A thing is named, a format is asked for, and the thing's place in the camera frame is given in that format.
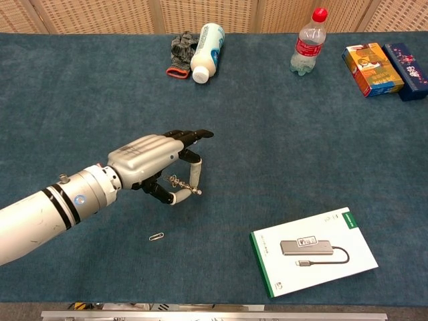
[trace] dark blue box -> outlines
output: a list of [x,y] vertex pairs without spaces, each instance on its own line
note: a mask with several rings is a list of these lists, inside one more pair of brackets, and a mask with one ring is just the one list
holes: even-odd
[[399,91],[401,100],[416,100],[428,95],[428,77],[422,71],[409,48],[403,43],[387,43],[382,47],[385,55],[404,80],[404,87]]

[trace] product box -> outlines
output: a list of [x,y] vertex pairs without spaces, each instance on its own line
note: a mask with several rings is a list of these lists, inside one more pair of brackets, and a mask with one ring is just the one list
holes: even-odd
[[348,207],[250,235],[269,297],[377,268]]
[[404,85],[378,43],[346,47],[342,58],[364,97],[398,92]]
[[403,43],[388,43],[382,49],[404,80],[404,87],[399,91],[401,100],[425,98],[428,95],[428,77],[422,71],[409,48]]

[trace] paper clip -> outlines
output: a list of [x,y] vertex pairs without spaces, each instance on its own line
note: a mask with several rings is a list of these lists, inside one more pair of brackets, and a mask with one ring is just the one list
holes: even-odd
[[164,235],[164,233],[157,233],[157,234],[154,234],[154,235],[150,236],[148,240],[149,241],[154,241],[156,239],[161,239],[163,237],[163,235]]

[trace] wall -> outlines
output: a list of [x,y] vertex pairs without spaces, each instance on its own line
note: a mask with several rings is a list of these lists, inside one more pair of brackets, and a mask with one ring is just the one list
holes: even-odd
[[286,33],[318,6],[328,32],[428,30],[428,0],[0,0],[0,32],[199,33],[214,21],[228,33]]

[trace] white plastic bottle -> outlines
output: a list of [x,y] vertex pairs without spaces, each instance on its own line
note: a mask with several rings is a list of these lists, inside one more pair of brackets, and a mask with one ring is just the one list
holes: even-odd
[[201,29],[196,52],[190,61],[192,77],[204,84],[217,71],[220,49],[225,41],[225,32],[216,23],[207,23]]

